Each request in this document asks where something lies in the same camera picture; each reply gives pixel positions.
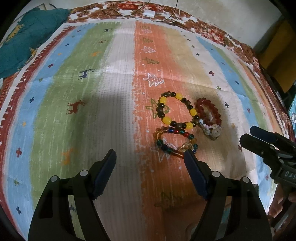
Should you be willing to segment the right human hand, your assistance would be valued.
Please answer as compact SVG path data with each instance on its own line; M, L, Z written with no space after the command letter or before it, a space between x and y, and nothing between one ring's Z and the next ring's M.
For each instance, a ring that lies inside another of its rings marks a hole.
M289 195L285 194L283 186L281 184L278 184L273 197L273 201L268 211L268 215L270 217L275 218L282 211L285 198L288 198L290 202L295 203L295 193L290 193Z

